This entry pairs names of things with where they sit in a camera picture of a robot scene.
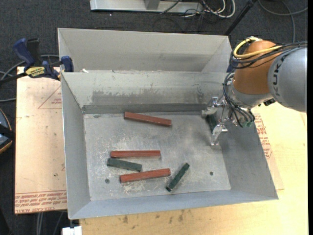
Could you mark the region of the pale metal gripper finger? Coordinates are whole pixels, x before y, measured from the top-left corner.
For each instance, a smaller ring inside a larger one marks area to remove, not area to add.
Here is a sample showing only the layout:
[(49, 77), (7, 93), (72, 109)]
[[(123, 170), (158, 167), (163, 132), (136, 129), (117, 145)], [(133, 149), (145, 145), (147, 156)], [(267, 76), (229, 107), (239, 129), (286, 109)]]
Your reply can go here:
[(214, 96), (209, 100), (208, 105), (204, 110), (201, 110), (201, 117), (206, 118), (208, 116), (217, 113), (219, 108), (223, 107), (223, 100), (221, 97)]
[(217, 124), (212, 131), (211, 145), (216, 145), (218, 142), (218, 137), (221, 133), (226, 133), (228, 129), (224, 124)]

